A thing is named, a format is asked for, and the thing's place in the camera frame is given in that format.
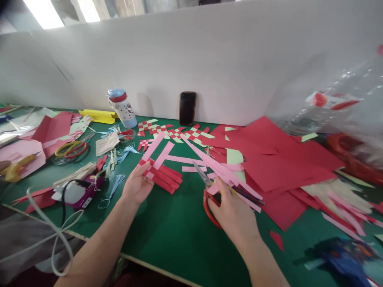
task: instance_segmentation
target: white cable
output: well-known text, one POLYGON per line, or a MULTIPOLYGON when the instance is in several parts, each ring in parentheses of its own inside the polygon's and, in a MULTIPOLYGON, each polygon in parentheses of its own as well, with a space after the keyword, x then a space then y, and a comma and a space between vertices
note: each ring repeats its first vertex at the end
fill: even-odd
POLYGON ((68 219, 64 222, 64 224, 62 225, 61 228, 58 228, 43 212, 42 210, 38 207, 38 205, 36 204, 35 200, 33 199, 33 197, 31 196, 30 194, 30 190, 31 188, 33 187, 30 187, 27 189, 27 196, 28 196, 28 199, 30 201, 30 203, 32 204, 32 206, 35 208, 36 212, 41 216, 42 219, 45 220, 45 222, 50 225, 52 227, 52 229, 55 231, 55 234, 52 234, 51 236, 48 236, 47 238, 44 238, 43 240, 37 242, 36 244, 24 249, 24 250, 21 250, 19 252, 16 252, 14 254, 12 254, 11 256, 8 256, 4 259, 1 259, 0 260, 0 264, 2 264, 3 262, 7 261, 7 260, 10 260, 12 258, 15 258, 16 256, 19 256, 37 246, 39 246, 40 244, 43 244, 44 242, 48 241, 49 239, 52 239, 53 237, 56 236, 56 239, 55 239, 55 243, 53 245, 53 249, 52 249, 52 256, 51 256, 51 265, 52 265, 52 270, 54 272, 55 275, 59 276, 59 277, 62 277, 62 276, 65 276, 68 274, 68 272, 71 270, 72 268, 72 264, 73 264, 73 252, 72 252, 72 249, 68 243, 68 240, 65 238, 64 234, 62 233, 63 231, 71 228, 73 225, 75 225, 79 219, 81 218, 81 216, 83 215, 84 213, 84 210, 81 209, 79 211, 76 211, 75 213, 73 213, 70 217, 68 217, 68 219), (64 226, 66 225, 66 223, 75 215, 79 214, 79 216, 77 217, 77 219, 71 223, 70 225, 68 225, 67 227, 64 228, 64 226), (66 272, 64 273, 61 273, 59 272, 56 267, 55 267, 55 262, 54 262, 54 255, 55 255, 55 250, 56 250, 56 244, 57 244, 57 240, 58 238, 60 237, 60 239, 63 241, 64 243, 64 246, 65 248, 67 249, 68 251, 68 254, 69 254, 69 268, 66 272))

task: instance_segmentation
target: phone screen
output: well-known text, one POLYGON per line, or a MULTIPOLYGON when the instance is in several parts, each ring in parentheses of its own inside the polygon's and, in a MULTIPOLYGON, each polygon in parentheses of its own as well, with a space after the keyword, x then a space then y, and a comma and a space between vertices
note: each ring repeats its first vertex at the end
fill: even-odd
POLYGON ((191 126, 194 123, 194 107, 197 98, 194 92, 183 92, 180 103, 180 124, 191 126))

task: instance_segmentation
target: table surface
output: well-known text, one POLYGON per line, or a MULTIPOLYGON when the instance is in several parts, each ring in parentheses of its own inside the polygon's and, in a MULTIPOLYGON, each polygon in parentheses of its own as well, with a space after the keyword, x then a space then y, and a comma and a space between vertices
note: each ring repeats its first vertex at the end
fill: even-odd
MULTIPOLYGON (((151 118, 137 117, 139 122, 151 118)), ((173 124, 179 127, 177 120, 158 119, 156 124, 173 124)), ((209 127, 213 130, 216 124, 200 123, 201 130, 209 127)), ((99 132, 107 131, 108 124, 91 123, 90 126, 99 132)), ((146 137, 136 137, 135 146, 142 139, 150 139, 152 135, 145 131, 146 137)), ((24 196, 30 186, 41 188, 52 186, 56 180, 62 179, 81 168, 84 164, 97 161, 95 156, 95 141, 100 138, 95 135, 90 142, 90 152, 85 153, 80 160, 65 166, 56 166, 49 160, 46 165, 22 181, 11 184, 5 190, 2 203, 11 205, 11 201, 24 196)), ((153 153, 152 158, 158 155, 168 140, 163 140, 153 153)), ((127 144, 119 144, 123 149, 127 144)), ((175 143, 171 155, 199 159, 198 156, 185 144, 175 143)), ((130 153, 126 159, 116 166, 111 177, 114 180, 118 174, 129 175, 137 165, 142 155, 130 153)), ((181 172, 183 163, 165 161, 164 164, 181 172)), ((202 205, 204 184, 197 173, 182 173, 183 183, 173 195, 155 185, 147 200, 141 205, 122 247, 122 254, 133 261, 142 263, 164 274, 172 274, 174 278, 191 285, 201 286, 251 286, 246 266, 233 243, 224 231, 216 228, 208 219, 202 205)), ((97 205, 110 194, 113 183, 107 181, 99 191, 80 221, 71 228, 71 231, 91 237, 108 216, 113 206, 121 196, 123 184, 117 189, 111 204, 106 209, 98 209, 97 205)), ((371 201, 382 200, 381 190, 365 188, 364 194, 371 201)), ((27 209, 29 202, 22 202, 14 206, 20 212, 27 209)), ((62 210, 60 204, 45 208, 44 212, 57 225, 60 225, 62 210)), ((67 208, 67 217, 72 214, 67 208)), ((347 286, 347 283, 338 275, 330 274, 326 269, 308 271, 304 266, 305 260, 314 259, 309 248, 321 240, 333 236, 345 236, 335 226, 325 221, 320 212, 309 208, 285 233, 264 213, 256 213, 261 236, 270 248, 279 267, 291 286, 347 286), (280 233, 284 241, 285 252, 282 252, 269 235, 269 230, 280 233)), ((373 214, 383 221, 383 216, 373 214)), ((383 254, 382 245, 373 236, 382 234, 383 230, 372 224, 365 224, 368 242, 374 242, 380 254, 383 254)))

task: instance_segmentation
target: scissors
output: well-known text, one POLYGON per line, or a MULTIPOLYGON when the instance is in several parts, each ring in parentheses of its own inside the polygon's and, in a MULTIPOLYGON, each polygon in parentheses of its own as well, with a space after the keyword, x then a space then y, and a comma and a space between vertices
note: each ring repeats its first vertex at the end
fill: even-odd
POLYGON ((88 135, 81 141, 66 143, 55 152, 55 156, 64 157, 66 159, 74 159, 75 157, 82 155, 88 149, 87 141, 91 137, 93 137, 95 134, 96 134, 95 132, 92 132, 90 135, 88 135))
MULTIPOLYGON (((199 175, 201 176, 203 182, 205 183, 206 187, 210 187, 214 184, 214 182, 211 181, 211 179, 201 170, 201 168, 195 163, 195 161, 192 161, 193 165, 197 169, 199 175)), ((206 189, 203 191, 203 208, 205 209, 206 215, 208 218, 217 226, 218 228, 222 229, 222 226, 218 223, 218 221, 212 216, 209 210, 209 205, 207 204, 207 199, 210 197, 210 199, 218 206, 221 207, 221 204, 211 195, 207 192, 206 189)))

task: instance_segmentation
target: yellow glue gun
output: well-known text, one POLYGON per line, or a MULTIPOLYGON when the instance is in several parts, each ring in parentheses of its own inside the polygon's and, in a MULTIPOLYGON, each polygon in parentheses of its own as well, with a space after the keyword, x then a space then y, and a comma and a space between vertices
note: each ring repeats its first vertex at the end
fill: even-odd
POLYGON ((18 182, 19 180, 21 180, 21 177, 19 176, 20 168, 24 167, 25 165, 33 161, 39 153, 40 152, 28 155, 25 158, 15 163, 12 163, 9 167, 3 169, 0 172, 0 175, 5 175, 5 181, 7 182, 12 182, 12 183, 18 182))

